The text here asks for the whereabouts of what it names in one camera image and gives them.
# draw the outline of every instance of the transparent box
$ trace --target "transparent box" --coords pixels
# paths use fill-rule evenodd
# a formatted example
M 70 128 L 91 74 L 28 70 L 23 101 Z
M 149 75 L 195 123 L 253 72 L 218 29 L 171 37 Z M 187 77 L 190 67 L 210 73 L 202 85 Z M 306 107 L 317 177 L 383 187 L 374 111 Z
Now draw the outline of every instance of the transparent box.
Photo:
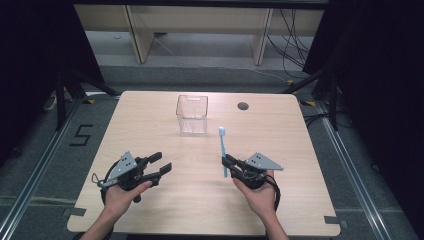
M 178 96 L 177 119 L 181 132 L 205 133 L 207 128 L 208 97 Z

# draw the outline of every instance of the black cable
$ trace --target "black cable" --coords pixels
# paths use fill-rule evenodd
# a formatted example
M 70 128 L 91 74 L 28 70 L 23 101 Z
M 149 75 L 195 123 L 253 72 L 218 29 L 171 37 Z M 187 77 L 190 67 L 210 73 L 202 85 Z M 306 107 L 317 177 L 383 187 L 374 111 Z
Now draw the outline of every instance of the black cable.
M 288 58 L 290 61 L 292 61 L 294 64 L 296 64 L 297 66 L 299 66 L 299 67 L 303 67 L 303 65 L 302 65 L 302 63 L 301 62 L 299 62 L 299 61 L 297 61 L 295 58 L 293 58 L 292 56 L 290 56 L 290 55 L 288 55 L 287 53 L 285 53 L 283 50 L 281 50 L 278 46 L 277 46 L 277 44 L 275 44 L 272 40 L 271 40 L 271 38 L 269 37 L 269 36 L 267 36 L 268 37 L 268 40 L 269 40 L 269 42 L 271 43 L 271 45 L 274 47 L 274 49 L 280 54 L 280 55 L 282 55 L 283 57 L 286 57 L 286 58 Z
M 281 198 L 280 188 L 278 187 L 277 181 L 275 181 L 274 177 L 270 175 L 266 175 L 266 176 L 273 180 L 273 181 L 270 181 L 268 179 L 265 179 L 265 182 L 269 183 L 274 188 L 274 191 L 275 191 L 274 210 L 277 211 L 278 205 L 280 204 L 280 198 Z
M 287 20 L 286 20 L 286 17 L 284 16 L 284 14 L 283 14 L 283 11 L 281 10 L 281 9 L 279 9 L 280 10 L 280 14 L 281 14 L 281 16 L 282 16 L 282 18 L 283 18 L 283 20 L 284 20 L 284 23 L 285 23 L 285 25 L 286 25 L 286 27 L 287 27 L 287 30 L 289 31 L 289 38 L 288 39 L 286 39 L 284 36 L 282 36 L 283 37 L 283 39 L 286 41 L 286 46 L 285 46 L 285 48 L 284 48 L 284 50 L 283 50 L 283 52 L 285 53 L 284 55 L 283 55 L 283 69 L 284 69 L 284 72 L 287 74 L 287 75 L 289 75 L 290 77 L 293 77 L 293 78 L 300 78 L 300 77 L 297 77 L 297 76 L 293 76 L 293 75 L 291 75 L 291 74 L 289 74 L 288 72 L 287 72 L 287 70 L 286 70 L 286 67 L 285 67 L 285 58 L 284 57 L 287 57 L 287 56 L 290 56 L 290 55 L 288 55 L 288 54 L 286 54 L 286 52 L 287 52 L 287 48 L 288 48 L 288 46 L 289 46 L 289 44 L 291 44 L 292 46 L 295 46 L 296 47 L 296 49 L 297 49 L 297 51 L 298 51 L 298 54 L 299 54 L 299 57 L 300 57 L 300 60 L 301 60 L 301 62 L 298 62 L 297 60 L 295 60 L 295 61 L 293 61 L 293 57 L 291 57 L 290 56 L 290 61 L 292 61 L 292 62 L 294 62 L 294 63 L 296 63 L 299 67 L 301 67 L 301 68 L 304 68 L 304 62 L 305 62 L 305 57 L 303 56 L 303 53 L 302 53 L 302 50 L 301 50 L 301 47 L 299 47 L 299 44 L 298 44 L 298 41 L 300 41 L 298 38 L 297 38 L 297 36 L 295 36 L 294 34 L 293 34 L 293 30 L 295 30 L 295 18 L 296 18 L 296 10 L 292 10 L 292 27 L 290 27 L 289 26 L 289 24 L 288 24 L 288 22 L 287 22 Z M 291 38 L 293 38 L 293 41 L 295 42 L 295 45 L 294 44 L 292 44 L 291 42 L 290 42 L 290 39 Z

